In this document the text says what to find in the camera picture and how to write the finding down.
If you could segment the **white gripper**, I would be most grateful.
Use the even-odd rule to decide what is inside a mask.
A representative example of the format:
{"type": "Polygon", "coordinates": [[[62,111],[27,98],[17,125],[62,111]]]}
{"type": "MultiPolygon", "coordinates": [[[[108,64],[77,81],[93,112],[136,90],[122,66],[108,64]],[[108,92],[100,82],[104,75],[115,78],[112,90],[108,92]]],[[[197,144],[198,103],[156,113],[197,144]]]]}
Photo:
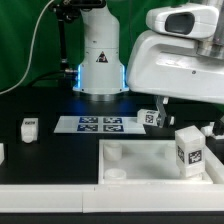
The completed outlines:
{"type": "Polygon", "coordinates": [[[194,40],[143,32],[136,40],[126,80],[134,92],[155,97],[159,127],[167,117],[162,96],[224,104],[224,61],[196,54],[194,40]]]}

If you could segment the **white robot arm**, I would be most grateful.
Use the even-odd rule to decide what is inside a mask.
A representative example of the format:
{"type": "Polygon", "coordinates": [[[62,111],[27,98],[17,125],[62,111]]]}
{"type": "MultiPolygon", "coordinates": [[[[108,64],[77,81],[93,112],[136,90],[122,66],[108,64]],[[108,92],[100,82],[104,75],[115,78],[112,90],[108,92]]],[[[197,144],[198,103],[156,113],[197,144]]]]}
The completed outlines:
{"type": "Polygon", "coordinates": [[[150,10],[128,66],[119,60],[119,22],[104,7],[81,13],[84,60],[75,91],[110,100],[124,91],[224,104],[224,0],[190,0],[150,10]]]}

